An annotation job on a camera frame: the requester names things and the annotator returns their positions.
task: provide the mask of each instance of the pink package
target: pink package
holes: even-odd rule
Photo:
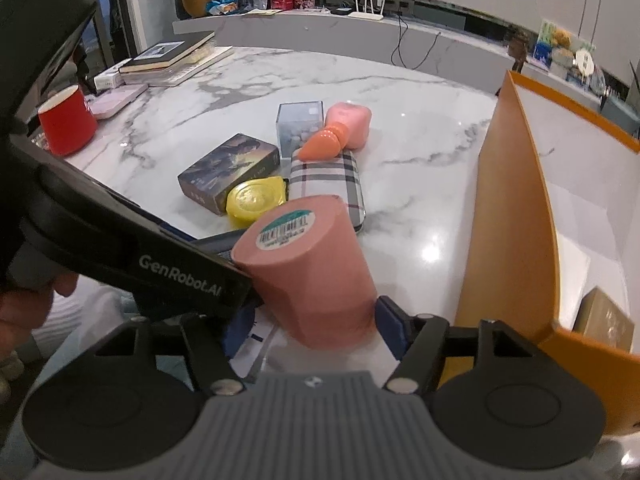
[[[349,103],[336,103],[326,112],[325,125],[342,123],[349,129],[349,139],[346,147],[349,150],[359,150],[369,138],[371,110],[366,106]]]
[[[376,287],[340,197],[307,196],[270,210],[231,258],[303,345],[346,348],[374,333]]]
[[[108,119],[122,110],[142,92],[148,88],[148,84],[124,85],[114,88],[100,95],[89,103],[89,110],[96,119]]]

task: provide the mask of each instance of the clear plastic box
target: clear plastic box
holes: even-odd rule
[[[291,154],[323,126],[322,101],[282,103],[276,118],[280,158],[291,158]]]

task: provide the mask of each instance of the white router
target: white router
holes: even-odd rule
[[[384,16],[382,15],[382,11],[385,8],[386,0],[382,0],[382,5],[380,6],[380,13],[376,14],[373,12],[373,0],[371,1],[371,12],[367,12],[367,0],[364,0],[364,12],[360,12],[358,8],[358,0],[356,0],[356,10],[351,14],[348,14],[349,18],[357,18],[359,20],[372,20],[374,22],[379,22]]]

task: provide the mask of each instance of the barcode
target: barcode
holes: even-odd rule
[[[292,231],[306,227],[306,215],[288,221],[286,224],[274,227],[260,234],[260,243],[268,243],[274,239],[286,238]]]

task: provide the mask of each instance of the metal screw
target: metal screw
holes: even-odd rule
[[[386,389],[400,395],[408,395],[418,390],[418,383],[408,377],[396,377],[386,384]]]
[[[316,376],[307,377],[305,379],[305,384],[309,388],[319,388],[320,386],[322,386],[322,382],[323,382],[322,379]]]
[[[220,379],[215,381],[211,385],[211,391],[215,395],[222,395],[225,397],[234,396],[244,390],[244,386],[235,379]]]

